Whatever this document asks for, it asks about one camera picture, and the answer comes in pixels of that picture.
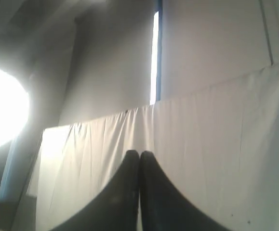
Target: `white backdrop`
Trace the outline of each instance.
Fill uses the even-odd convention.
[[[279,231],[279,64],[183,98],[44,132],[29,194],[36,230],[89,203],[129,149],[151,150],[177,189],[235,231]]]

